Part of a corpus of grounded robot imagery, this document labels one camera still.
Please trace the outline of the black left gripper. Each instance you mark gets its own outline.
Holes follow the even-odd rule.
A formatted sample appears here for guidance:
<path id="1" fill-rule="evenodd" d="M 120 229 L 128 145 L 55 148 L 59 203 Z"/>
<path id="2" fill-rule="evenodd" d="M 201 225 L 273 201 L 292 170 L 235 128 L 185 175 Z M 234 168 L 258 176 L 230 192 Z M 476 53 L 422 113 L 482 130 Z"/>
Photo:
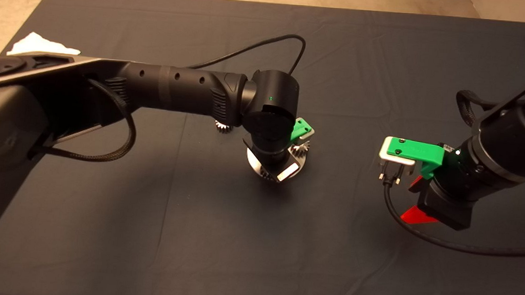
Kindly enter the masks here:
<path id="1" fill-rule="evenodd" d="M 293 154 L 291 147 L 282 153 L 266 154 L 254 147 L 250 138 L 243 138 L 246 145 L 246 157 L 249 166 L 261 178 L 275 183 L 291 179 L 301 172 L 301 157 Z"/>

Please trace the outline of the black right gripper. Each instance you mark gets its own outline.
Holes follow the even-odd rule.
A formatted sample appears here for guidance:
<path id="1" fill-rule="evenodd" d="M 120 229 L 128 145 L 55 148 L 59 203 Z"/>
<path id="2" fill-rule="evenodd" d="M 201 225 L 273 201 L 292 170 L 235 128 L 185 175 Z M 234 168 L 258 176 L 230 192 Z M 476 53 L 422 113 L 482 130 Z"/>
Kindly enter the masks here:
<path id="1" fill-rule="evenodd" d="M 417 206 L 400 215 L 406 224 L 441 223 L 454 230 L 470 228 L 475 198 L 468 180 L 425 179 L 419 175 L 408 191 L 418 193 Z"/>

